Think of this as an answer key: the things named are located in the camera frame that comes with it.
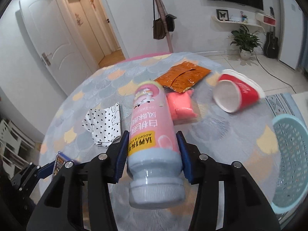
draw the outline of white cloth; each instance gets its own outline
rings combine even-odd
[[[92,133],[96,145],[110,146],[115,139],[121,136],[119,103],[106,109],[90,109],[82,126]]]

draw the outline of scalloped pattern tablecloth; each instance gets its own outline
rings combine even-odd
[[[85,80],[61,105],[52,120],[41,146],[40,165],[55,159],[58,151],[79,162],[90,161],[106,151],[96,146],[91,133],[82,127],[82,120],[90,108],[104,109],[120,104],[121,129],[129,130],[133,93],[138,84],[154,80],[173,65],[183,61],[212,70],[194,86],[193,99],[202,120],[175,126],[189,143],[198,146],[218,162],[231,164],[238,160],[257,182],[269,201],[274,197],[279,175],[280,152],[272,127],[270,108],[264,100],[235,114],[221,110],[212,99],[212,89],[224,69],[215,60],[192,53],[176,53],[140,60],[127,61],[96,71]],[[41,181],[40,192],[50,183]],[[177,207],[162,210],[139,210],[128,203],[130,178],[124,170],[116,185],[109,185],[113,213],[121,230],[188,230],[198,186],[184,179],[186,200]],[[220,196],[218,227],[222,227],[223,197]]]

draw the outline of screw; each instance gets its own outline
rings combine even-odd
[[[206,154],[201,154],[201,155],[199,155],[199,159],[206,161],[208,159],[208,156]]]
[[[98,159],[100,159],[100,160],[105,160],[105,159],[107,159],[107,157],[108,157],[108,155],[106,155],[106,154],[104,153],[104,154],[100,154],[100,155],[98,156]]]
[[[236,167],[236,168],[240,168],[242,166],[242,163],[240,163],[239,161],[235,161],[233,163],[233,166]]]
[[[70,167],[73,166],[73,164],[74,164],[74,163],[73,163],[72,161],[67,161],[67,162],[65,163],[64,166],[65,166],[66,168],[70,168]]]

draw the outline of bottle label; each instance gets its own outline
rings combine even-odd
[[[142,83],[135,93],[128,156],[148,148],[180,152],[166,95],[157,82]]]
[[[154,147],[155,145],[155,131],[140,133],[130,140],[128,146],[128,155],[130,156],[137,151]]]

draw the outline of butterfly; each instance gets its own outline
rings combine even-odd
[[[219,14],[220,14],[220,17],[223,17],[223,18],[226,17],[226,13],[221,13],[221,12],[219,12]]]

